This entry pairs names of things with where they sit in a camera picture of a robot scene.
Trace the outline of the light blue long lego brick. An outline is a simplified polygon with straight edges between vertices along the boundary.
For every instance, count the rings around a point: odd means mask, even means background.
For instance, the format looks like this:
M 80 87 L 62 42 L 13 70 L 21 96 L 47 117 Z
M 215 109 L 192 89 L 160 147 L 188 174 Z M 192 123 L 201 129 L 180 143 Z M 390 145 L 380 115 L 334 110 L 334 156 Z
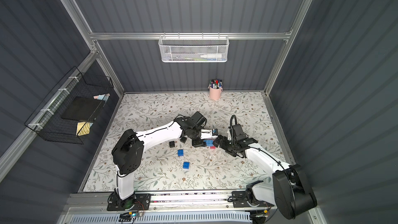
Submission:
M 213 145 L 213 140 L 205 140 L 206 146 L 208 147 L 214 147 Z

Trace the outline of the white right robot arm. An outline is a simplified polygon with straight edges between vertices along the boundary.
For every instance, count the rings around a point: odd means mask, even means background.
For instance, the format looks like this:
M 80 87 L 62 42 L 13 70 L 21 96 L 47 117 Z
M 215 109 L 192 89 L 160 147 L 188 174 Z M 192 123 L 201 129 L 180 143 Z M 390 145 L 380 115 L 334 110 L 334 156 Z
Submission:
M 318 205 L 302 167 L 277 159 L 257 140 L 246 138 L 233 142 L 220 135 L 214 140 L 213 145 L 233 157 L 252 161 L 271 177 L 269 183 L 258 180 L 248 184 L 245 195 L 232 196 L 233 202 L 247 202 L 251 206 L 267 203 L 276 206 L 286 219 L 294 219 Z

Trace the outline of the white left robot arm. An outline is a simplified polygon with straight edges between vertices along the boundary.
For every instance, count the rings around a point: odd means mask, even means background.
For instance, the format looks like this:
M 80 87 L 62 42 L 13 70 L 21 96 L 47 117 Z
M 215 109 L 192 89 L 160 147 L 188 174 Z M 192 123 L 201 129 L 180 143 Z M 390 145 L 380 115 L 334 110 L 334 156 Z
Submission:
M 190 138 L 194 147 L 200 147 L 206 144 L 206 140 L 214 140 L 217 136 L 217 129 L 205 129 L 183 118 L 147 131 L 126 130 L 112 150 L 117 168 L 117 196 L 125 200 L 134 194 L 134 172 L 148 149 L 183 137 Z

